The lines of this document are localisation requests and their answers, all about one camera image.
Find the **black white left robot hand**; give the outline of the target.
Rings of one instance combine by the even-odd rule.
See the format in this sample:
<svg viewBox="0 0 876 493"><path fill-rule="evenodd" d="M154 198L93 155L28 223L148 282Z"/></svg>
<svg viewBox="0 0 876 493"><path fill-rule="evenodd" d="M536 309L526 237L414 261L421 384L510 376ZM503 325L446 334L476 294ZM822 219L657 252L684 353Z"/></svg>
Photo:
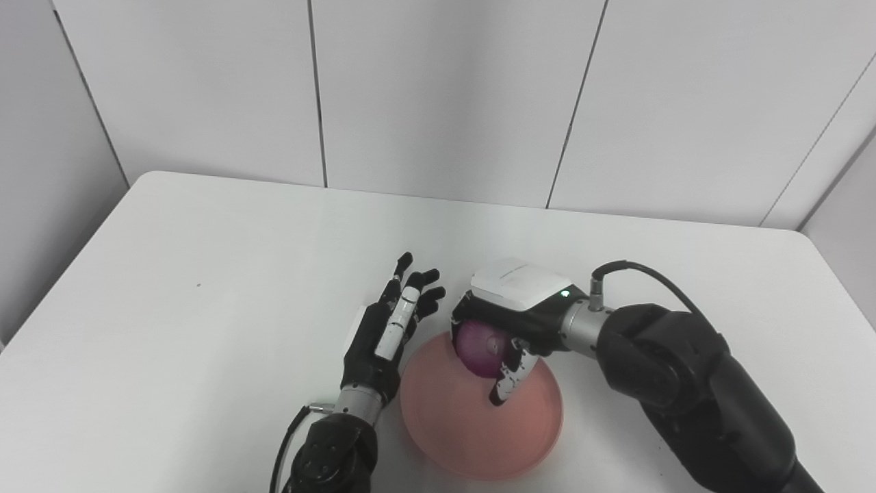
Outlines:
<svg viewBox="0 0 876 493"><path fill-rule="evenodd" d="M446 296L437 268L406 275L413 254L398 258L378 300L368 305L344 355L342 390L365 390L385 407L400 387L404 348L423 319L438 312Z"/></svg>

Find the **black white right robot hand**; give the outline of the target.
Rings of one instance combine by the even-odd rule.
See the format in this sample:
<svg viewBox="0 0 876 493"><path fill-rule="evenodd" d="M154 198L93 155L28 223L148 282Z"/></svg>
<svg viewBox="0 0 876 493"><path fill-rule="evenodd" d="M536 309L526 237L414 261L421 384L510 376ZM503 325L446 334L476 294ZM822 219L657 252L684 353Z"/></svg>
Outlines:
<svg viewBox="0 0 876 493"><path fill-rule="evenodd" d="M517 258L482 266L451 312L451 340L464 367L491 379L504 405L541 357L575 350L571 324L588 296L569 278Z"/></svg>

